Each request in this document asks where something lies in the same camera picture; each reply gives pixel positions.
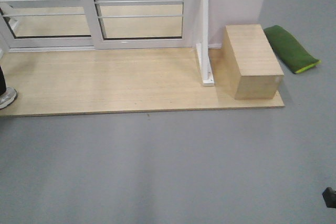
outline glass panel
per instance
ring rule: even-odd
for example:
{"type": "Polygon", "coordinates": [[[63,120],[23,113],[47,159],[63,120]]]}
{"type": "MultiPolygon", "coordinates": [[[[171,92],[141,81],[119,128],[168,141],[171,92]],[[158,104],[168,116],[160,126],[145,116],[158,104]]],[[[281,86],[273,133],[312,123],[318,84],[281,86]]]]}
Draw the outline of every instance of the glass panel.
{"type": "Polygon", "coordinates": [[[80,0],[0,0],[0,11],[17,38],[90,36],[80,0]]]}
{"type": "Polygon", "coordinates": [[[183,0],[95,1],[104,39],[182,38],[183,0]]]}
{"type": "Polygon", "coordinates": [[[182,17],[104,18],[107,38],[180,38],[182,17]]]}

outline white post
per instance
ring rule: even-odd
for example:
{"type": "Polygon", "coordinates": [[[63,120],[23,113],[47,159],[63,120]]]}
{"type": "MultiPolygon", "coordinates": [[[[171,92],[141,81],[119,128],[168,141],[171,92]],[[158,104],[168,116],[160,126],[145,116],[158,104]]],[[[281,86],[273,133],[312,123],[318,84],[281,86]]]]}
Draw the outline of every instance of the white post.
{"type": "Polygon", "coordinates": [[[199,60],[199,68],[204,86],[213,86],[215,84],[211,64],[208,54],[208,26],[209,26],[209,0],[201,0],[201,43],[196,44],[196,50],[199,60]]]}

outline wooden platform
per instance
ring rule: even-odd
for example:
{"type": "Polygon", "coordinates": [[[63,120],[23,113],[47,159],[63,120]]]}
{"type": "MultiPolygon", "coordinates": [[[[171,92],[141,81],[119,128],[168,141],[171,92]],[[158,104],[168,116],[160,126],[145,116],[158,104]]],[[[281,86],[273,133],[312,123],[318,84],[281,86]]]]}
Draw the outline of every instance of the wooden platform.
{"type": "Polygon", "coordinates": [[[18,99],[0,116],[283,107],[271,100],[229,95],[220,50],[211,50],[215,87],[202,86],[191,48],[30,52],[0,61],[18,99]]]}

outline wooden box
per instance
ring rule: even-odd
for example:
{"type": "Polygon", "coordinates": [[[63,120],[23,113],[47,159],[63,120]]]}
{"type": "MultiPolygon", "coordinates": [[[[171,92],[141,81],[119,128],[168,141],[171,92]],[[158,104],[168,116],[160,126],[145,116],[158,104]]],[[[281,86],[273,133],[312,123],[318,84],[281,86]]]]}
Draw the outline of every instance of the wooden box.
{"type": "Polygon", "coordinates": [[[235,99],[274,97],[284,73],[260,25],[226,26],[222,51],[235,99]]]}

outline sneaker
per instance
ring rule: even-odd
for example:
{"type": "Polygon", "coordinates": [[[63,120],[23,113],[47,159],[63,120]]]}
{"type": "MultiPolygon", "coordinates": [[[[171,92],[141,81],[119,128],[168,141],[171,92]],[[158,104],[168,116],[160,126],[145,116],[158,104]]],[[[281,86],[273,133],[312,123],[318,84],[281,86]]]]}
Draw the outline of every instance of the sneaker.
{"type": "Polygon", "coordinates": [[[17,98],[17,92],[15,89],[8,87],[6,92],[0,95],[0,109],[3,109],[10,105],[17,98]]]}

